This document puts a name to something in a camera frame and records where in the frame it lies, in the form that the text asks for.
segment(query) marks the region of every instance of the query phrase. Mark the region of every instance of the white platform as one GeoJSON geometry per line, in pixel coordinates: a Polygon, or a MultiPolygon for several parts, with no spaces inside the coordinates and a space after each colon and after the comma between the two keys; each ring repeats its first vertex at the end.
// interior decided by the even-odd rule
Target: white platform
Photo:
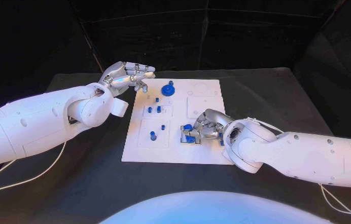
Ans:
{"type": "Polygon", "coordinates": [[[223,157],[224,147],[215,140],[201,144],[181,143],[181,126],[194,124],[205,109],[224,111],[218,80],[152,79],[147,93],[137,92],[123,152],[123,162],[163,162],[233,165],[223,157]],[[160,88],[173,81],[175,94],[160,88]],[[150,140],[155,131],[156,140],[150,140]]]}

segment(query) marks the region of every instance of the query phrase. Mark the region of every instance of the gray table surface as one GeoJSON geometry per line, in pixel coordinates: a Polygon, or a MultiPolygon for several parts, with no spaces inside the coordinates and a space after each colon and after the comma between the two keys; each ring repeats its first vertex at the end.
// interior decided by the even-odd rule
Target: gray table surface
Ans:
{"type": "MultiPolygon", "coordinates": [[[[101,74],[58,74],[48,91],[97,82],[101,74]]],[[[158,78],[218,79],[227,114],[257,118],[283,131],[332,135],[288,68],[163,71],[158,78]]],[[[283,176],[263,165],[256,174],[236,166],[121,162],[136,92],[119,97],[130,106],[123,118],[82,132],[67,145],[49,172],[35,181],[0,191],[2,223],[97,223],[156,196],[184,191],[228,191],[279,201],[332,222],[347,223],[324,201],[315,183],[283,176]]],[[[0,174],[0,186],[36,176],[61,151],[25,158],[0,174]]],[[[348,188],[329,186],[351,205],[348,188]]]]}

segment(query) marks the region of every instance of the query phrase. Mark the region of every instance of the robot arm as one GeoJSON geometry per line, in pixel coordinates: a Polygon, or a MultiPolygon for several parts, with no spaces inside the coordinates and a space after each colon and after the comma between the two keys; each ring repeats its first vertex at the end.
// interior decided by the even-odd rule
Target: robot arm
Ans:
{"type": "Polygon", "coordinates": [[[129,104],[114,98],[129,88],[147,85],[155,68],[119,62],[98,83],[43,93],[0,108],[0,163],[32,156],[103,124],[110,114],[123,117],[129,104]]]}
{"type": "Polygon", "coordinates": [[[211,109],[184,134],[223,140],[230,160],[250,173],[266,163],[289,177],[351,187],[350,139],[293,132],[275,135],[259,121],[234,120],[211,109]]]}

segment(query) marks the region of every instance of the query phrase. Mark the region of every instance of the white cable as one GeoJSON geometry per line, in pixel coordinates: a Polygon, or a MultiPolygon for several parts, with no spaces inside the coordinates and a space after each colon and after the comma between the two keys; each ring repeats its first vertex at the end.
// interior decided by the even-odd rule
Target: white cable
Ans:
{"type": "Polygon", "coordinates": [[[46,170],[45,170],[36,177],[33,177],[32,179],[29,179],[29,180],[26,180],[26,181],[23,181],[23,182],[19,182],[19,183],[16,183],[16,184],[12,184],[12,185],[9,185],[9,186],[2,187],[0,190],[7,189],[7,188],[10,188],[10,187],[13,187],[13,186],[17,186],[17,185],[20,185],[20,184],[23,184],[23,183],[26,183],[26,182],[35,180],[39,176],[42,176],[42,175],[46,173],[46,171],[52,168],[52,166],[55,165],[56,161],[59,160],[61,155],[62,155],[62,152],[64,152],[64,149],[65,149],[65,146],[67,146],[67,142],[64,143],[62,150],[61,150],[61,153],[59,153],[59,155],[58,155],[58,157],[56,157],[56,160],[54,161],[54,163],[52,163],[52,165],[49,166],[49,168],[48,168],[48,169],[46,169],[46,170]]]}
{"type": "Polygon", "coordinates": [[[272,128],[272,129],[275,129],[276,131],[279,131],[280,133],[283,133],[283,131],[282,131],[279,128],[276,128],[273,125],[264,123],[263,121],[260,121],[260,120],[257,120],[257,119],[253,119],[253,118],[246,118],[246,120],[253,121],[253,122],[257,122],[257,123],[266,125],[269,128],[272,128]]]}
{"type": "Polygon", "coordinates": [[[0,172],[13,164],[15,160],[0,169],[0,172]]]}
{"type": "Polygon", "coordinates": [[[324,194],[325,201],[327,201],[327,203],[329,204],[331,208],[332,208],[334,210],[337,210],[337,211],[345,213],[345,214],[351,214],[351,210],[347,208],[347,206],[342,204],[342,202],[337,199],[337,197],[331,194],[331,192],[328,191],[328,189],[322,186],[322,184],[319,184],[319,186],[321,186],[321,190],[322,190],[322,194],[324,194]],[[328,194],[331,195],[331,197],[335,199],[335,201],[341,204],[341,206],[342,206],[348,211],[340,210],[338,208],[335,208],[335,207],[332,206],[331,202],[329,202],[328,199],[327,199],[327,196],[325,196],[324,191],[328,192],[328,194]]]}

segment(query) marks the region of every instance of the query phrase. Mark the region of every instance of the blue pin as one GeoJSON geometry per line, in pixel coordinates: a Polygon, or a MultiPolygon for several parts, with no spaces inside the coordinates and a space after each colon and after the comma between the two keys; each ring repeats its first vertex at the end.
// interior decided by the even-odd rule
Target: blue pin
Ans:
{"type": "Polygon", "coordinates": [[[152,138],[152,141],[156,140],[156,135],[155,135],[155,132],[153,131],[150,132],[150,138],[152,138]]]}

